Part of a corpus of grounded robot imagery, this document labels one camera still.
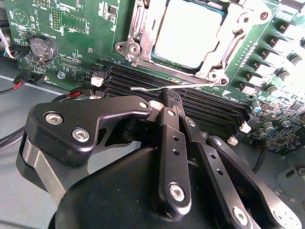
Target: green circuit board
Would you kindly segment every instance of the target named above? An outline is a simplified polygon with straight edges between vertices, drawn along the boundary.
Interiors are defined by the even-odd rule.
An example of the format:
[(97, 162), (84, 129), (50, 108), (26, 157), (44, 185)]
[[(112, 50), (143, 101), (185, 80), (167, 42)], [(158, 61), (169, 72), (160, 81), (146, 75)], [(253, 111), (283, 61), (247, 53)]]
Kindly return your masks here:
[[(304, 12), (280, 5), (277, 0), (267, 0), (265, 3), (273, 16), (268, 23), (255, 25), (243, 41), (226, 70), (230, 83), (225, 87), (204, 87), (199, 90), (242, 104), (251, 105), (258, 101), (263, 111), (254, 116), (260, 120), (243, 141), (259, 138), (258, 130), (263, 123), (271, 120), (274, 132), (267, 137), (267, 146), (278, 152), (295, 147), (290, 143), (295, 139), (296, 131), (305, 124), (300, 118), (305, 112), (304, 93), (301, 89), (287, 91), (278, 77), (272, 74), (254, 95), (241, 92), (239, 86), (241, 82), (247, 82), (245, 72), (255, 72), (249, 63), (262, 61), (256, 51), (270, 48), (270, 37), (283, 36), (279, 28), (287, 22), (305, 28), (305, 15)], [(29, 40), (37, 35), (46, 36), (56, 43), (59, 56), (48, 65), (37, 63), (32, 55), (19, 60), (21, 69), (44, 74), (47, 83), (68, 90), (90, 84), (87, 78), (91, 76), (92, 66), (101, 59), (131, 67), (116, 52), (114, 44), (127, 39), (134, 0), (5, 0), (5, 5), (15, 44), (28, 46)], [(169, 83), (182, 83), (160, 72), (142, 67), (137, 67), (137, 70), (150, 73), (152, 77), (167, 79)], [(59, 71), (65, 73), (64, 80), (57, 77)], [(266, 91), (268, 85), (276, 85), (282, 90), (282, 96), (271, 96)], [(297, 111), (290, 109), (295, 103), (301, 105)], [(283, 127), (284, 121), (290, 122), (288, 128)]]

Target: black wire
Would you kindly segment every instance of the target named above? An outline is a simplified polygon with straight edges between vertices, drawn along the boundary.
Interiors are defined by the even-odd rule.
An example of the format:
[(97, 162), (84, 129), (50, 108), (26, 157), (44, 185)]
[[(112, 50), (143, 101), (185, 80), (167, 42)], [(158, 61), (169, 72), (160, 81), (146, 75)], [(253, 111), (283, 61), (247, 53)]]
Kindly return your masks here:
[(261, 152), (260, 152), (260, 154), (258, 156), (256, 165), (255, 165), (254, 169), (252, 169), (252, 171), (254, 173), (257, 173), (260, 170), (260, 168), (262, 167), (267, 152), (268, 152), (268, 150), (266, 150), (266, 149), (265, 150), (263, 150), (263, 149), (261, 150)]
[[(52, 100), (52, 102), (60, 102), (67, 99), (67, 95), (63, 94), (60, 96), (57, 96), (55, 99)], [(24, 126), (20, 129), (16, 130), (15, 132), (11, 133), (10, 135), (7, 135), (0, 139), (0, 150), (13, 145), (14, 143), (18, 142), (22, 139), (24, 132)]]
[(1, 94), (7, 94), (7, 93), (10, 93), (10, 92), (12, 92), (12, 91), (14, 91), (14, 88), (13, 88), (13, 87), (10, 88), (10, 89), (6, 89), (6, 90), (3, 90), (3, 91), (0, 91), (0, 95), (1, 95)]

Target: black metal bracket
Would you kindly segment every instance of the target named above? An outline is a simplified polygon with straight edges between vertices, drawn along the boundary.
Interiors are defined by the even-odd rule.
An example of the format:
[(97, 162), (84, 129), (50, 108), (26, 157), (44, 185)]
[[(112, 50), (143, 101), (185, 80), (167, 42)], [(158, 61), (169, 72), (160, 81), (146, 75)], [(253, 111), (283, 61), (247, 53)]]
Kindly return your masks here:
[(211, 136), (208, 144), (219, 153), (236, 189), (243, 198), (247, 199), (253, 218), (262, 228), (302, 227), (296, 214), (257, 178), (256, 174), (222, 139)]
[[(82, 90), (83, 94), (93, 92), (92, 89)], [(149, 149), (149, 158), (154, 157), (152, 205), (162, 218), (182, 220), (191, 211), (187, 160), (195, 158), (205, 193), (221, 228), (302, 227), (298, 217), (259, 181), (222, 139), (212, 136), (206, 144), (196, 122), (185, 116), (180, 95), (173, 90), (164, 90), (156, 104), (137, 96), (39, 104), (30, 110), (25, 132), (30, 146), (23, 154), (20, 148), (21, 156), (48, 154), (58, 163), (80, 167), (97, 145), (103, 150), (140, 140), (142, 149)], [(31, 154), (31, 149), (40, 152)], [(60, 176), (63, 170), (57, 171), (53, 174)], [(43, 179), (36, 176), (32, 182), (51, 190), (45, 171), (39, 167), (39, 172), (38, 178), (43, 175)], [(71, 182), (67, 177), (63, 181), (68, 189)]]
[[(89, 159), (98, 144), (99, 133), (100, 144), (105, 145), (119, 121), (145, 119), (151, 111), (147, 102), (137, 96), (39, 104), (31, 108), (25, 130), (37, 148), (62, 163), (78, 166)], [(61, 119), (61, 123), (47, 122), (49, 114), (56, 114), (54, 118)], [(84, 130), (79, 132), (79, 137), (87, 137), (86, 141), (73, 138), (72, 133), (77, 129)]]

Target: silver screw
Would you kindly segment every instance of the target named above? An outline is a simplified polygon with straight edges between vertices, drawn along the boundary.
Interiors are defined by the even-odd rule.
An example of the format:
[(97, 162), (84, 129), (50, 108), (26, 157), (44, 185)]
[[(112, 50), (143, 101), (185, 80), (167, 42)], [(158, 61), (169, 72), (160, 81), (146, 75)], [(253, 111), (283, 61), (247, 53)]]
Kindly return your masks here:
[(143, 102), (140, 102), (140, 106), (143, 107), (143, 108), (147, 108), (148, 107), (148, 105), (143, 103)]
[(179, 185), (170, 185), (170, 194), (178, 202), (182, 202), (185, 199), (184, 191)]
[(192, 126), (192, 127), (195, 127), (196, 124), (192, 121), (192, 120), (189, 120), (189, 124)]
[(175, 113), (172, 112), (172, 111), (168, 111), (168, 114), (169, 114), (170, 116), (175, 116)]
[(62, 124), (63, 118), (57, 113), (49, 113), (45, 116), (47, 123), (51, 125), (59, 125)]
[(139, 50), (139, 48), (138, 48), (138, 46), (137, 46), (136, 44), (131, 44), (131, 45), (129, 46), (129, 52), (130, 52), (131, 54), (133, 54), (133, 55), (138, 55), (139, 52), (140, 52), (140, 50)]
[(58, 72), (57, 78), (59, 78), (60, 80), (64, 80), (66, 78), (66, 74), (63, 72)]
[(82, 128), (77, 128), (72, 131), (72, 137), (78, 142), (87, 142), (89, 140), (89, 133)]
[(215, 142), (217, 145), (222, 146), (223, 144), (221, 143), (221, 141), (218, 138), (214, 138)]
[(236, 217), (236, 219), (238, 220), (238, 222), (241, 223), (241, 225), (243, 225), (243, 226), (248, 225), (248, 218), (247, 218), (246, 214), (240, 208), (234, 207), (233, 214)]

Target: gray surface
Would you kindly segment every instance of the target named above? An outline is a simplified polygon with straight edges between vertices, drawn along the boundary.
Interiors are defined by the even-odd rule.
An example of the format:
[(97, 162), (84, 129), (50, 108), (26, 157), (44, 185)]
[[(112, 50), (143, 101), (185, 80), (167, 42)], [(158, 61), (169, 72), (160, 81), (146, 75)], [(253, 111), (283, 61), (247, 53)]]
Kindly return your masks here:
[[(0, 73), (5, 76), (14, 77), (19, 70), (11, 68), (0, 62)], [(0, 78), (0, 90), (12, 86), (12, 83)], [(0, 138), (10, 134), (24, 125), (29, 109), (38, 103), (48, 102), (56, 97), (46, 91), (36, 88), (22, 86), (18, 90), (0, 96)], [(15, 166), (16, 155), (19, 145), (0, 151), (0, 229), (14, 228), (36, 228), (46, 229), (48, 223), (55, 212), (55, 204), (49, 195), (25, 180), (17, 171)], [(89, 160), (89, 172), (108, 165), (114, 160), (131, 152), (139, 147), (138, 143), (132, 143), (125, 149), (111, 149), (96, 154)], [(245, 161), (250, 168), (256, 164), (258, 152), (239, 144), (233, 147), (236, 153)], [(294, 159), (295, 162), (302, 160), (305, 163), (305, 157), (299, 156)], [(279, 155), (268, 153), (265, 162), (258, 173), (258, 176), (271, 188), (279, 187), (277, 176), (286, 170), (290, 164), (286, 163)], [(283, 201), (292, 209), (295, 203), (291, 203), (287, 195), (280, 196)]]

